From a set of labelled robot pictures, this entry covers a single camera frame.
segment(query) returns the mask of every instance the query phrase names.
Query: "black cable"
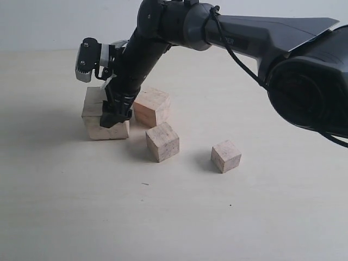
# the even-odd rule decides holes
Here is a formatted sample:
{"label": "black cable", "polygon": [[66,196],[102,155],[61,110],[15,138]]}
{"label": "black cable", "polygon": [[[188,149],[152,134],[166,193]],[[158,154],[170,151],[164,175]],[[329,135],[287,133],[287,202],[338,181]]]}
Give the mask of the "black cable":
{"label": "black cable", "polygon": [[[267,85],[266,82],[264,82],[263,80],[261,80],[255,73],[253,73],[240,59],[238,59],[238,57],[234,54],[234,52],[232,51],[231,47],[229,46],[225,35],[222,32],[222,28],[221,28],[221,24],[218,18],[218,11],[220,10],[220,7],[217,5],[215,7],[212,7],[210,9],[210,16],[211,18],[215,21],[217,29],[219,31],[220,34],[220,38],[222,43],[224,44],[227,52],[230,54],[230,56],[233,58],[233,60],[249,75],[251,76],[261,87],[263,87],[266,91],[270,91],[269,86]],[[280,90],[272,90],[272,91],[277,91],[281,96],[288,98],[288,95],[284,94],[283,92],[281,92]],[[314,128],[316,130],[316,132],[318,132],[320,135],[322,135],[324,138],[328,139],[329,141],[340,145],[342,147],[348,148],[348,143],[339,140],[337,138],[335,138],[334,136],[328,134],[327,132],[321,131],[322,127],[320,127],[321,124],[317,124],[318,121],[314,121],[314,120],[309,120],[311,123],[311,126],[317,126],[317,128]]]}

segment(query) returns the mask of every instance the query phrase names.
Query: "robotic arm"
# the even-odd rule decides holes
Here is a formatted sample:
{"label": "robotic arm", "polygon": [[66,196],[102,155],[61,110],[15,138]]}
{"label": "robotic arm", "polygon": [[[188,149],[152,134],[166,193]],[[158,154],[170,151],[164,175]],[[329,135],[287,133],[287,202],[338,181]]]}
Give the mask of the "robotic arm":
{"label": "robotic arm", "polygon": [[[142,83],[171,47],[205,51],[218,46],[267,90],[286,121],[346,146],[333,135],[348,138],[348,26],[330,30],[339,21],[218,11],[199,0],[143,0],[129,41],[105,45],[84,39],[76,77],[90,82],[94,70],[95,77],[105,81],[107,101],[100,125],[110,128],[132,117]],[[257,61],[257,76],[234,52]]]}

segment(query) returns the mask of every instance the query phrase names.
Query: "white wall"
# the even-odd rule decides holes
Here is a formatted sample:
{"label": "white wall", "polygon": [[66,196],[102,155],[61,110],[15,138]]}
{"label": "white wall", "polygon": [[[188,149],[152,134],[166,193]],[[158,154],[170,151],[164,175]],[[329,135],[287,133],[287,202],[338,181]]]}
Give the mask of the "white wall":
{"label": "white wall", "polygon": [[[347,0],[206,0],[229,15],[336,18],[348,23]],[[0,0],[0,51],[77,48],[85,37],[128,39],[141,0]]]}

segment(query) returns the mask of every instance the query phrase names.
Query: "table surface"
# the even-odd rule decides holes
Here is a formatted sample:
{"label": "table surface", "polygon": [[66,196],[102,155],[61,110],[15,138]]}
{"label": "table surface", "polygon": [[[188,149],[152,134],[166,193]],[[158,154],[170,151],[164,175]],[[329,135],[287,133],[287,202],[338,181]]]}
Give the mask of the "table surface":
{"label": "table surface", "polygon": [[[0,53],[1,261],[347,260],[347,150],[285,122],[228,53],[173,48],[142,88],[172,99],[181,151],[146,128],[91,141],[76,50]],[[254,71],[256,63],[243,58]],[[219,174],[230,139],[240,166]]]}

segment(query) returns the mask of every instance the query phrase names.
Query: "wooden block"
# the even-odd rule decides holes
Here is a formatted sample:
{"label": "wooden block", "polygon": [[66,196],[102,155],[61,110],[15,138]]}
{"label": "wooden block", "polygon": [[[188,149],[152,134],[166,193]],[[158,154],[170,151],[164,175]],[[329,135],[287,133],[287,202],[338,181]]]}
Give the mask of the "wooden block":
{"label": "wooden block", "polygon": [[153,128],[169,117],[171,100],[169,94],[149,88],[141,91],[133,103],[135,119],[147,127]]}
{"label": "wooden block", "polygon": [[120,140],[129,138],[129,121],[107,129],[100,126],[105,91],[100,87],[88,87],[82,110],[82,119],[92,140]]}
{"label": "wooden block", "polygon": [[229,140],[213,146],[212,161],[221,171],[226,173],[239,166],[241,153]]}
{"label": "wooden block", "polygon": [[155,156],[157,162],[162,162],[179,153],[179,136],[164,122],[146,131],[147,147]]}

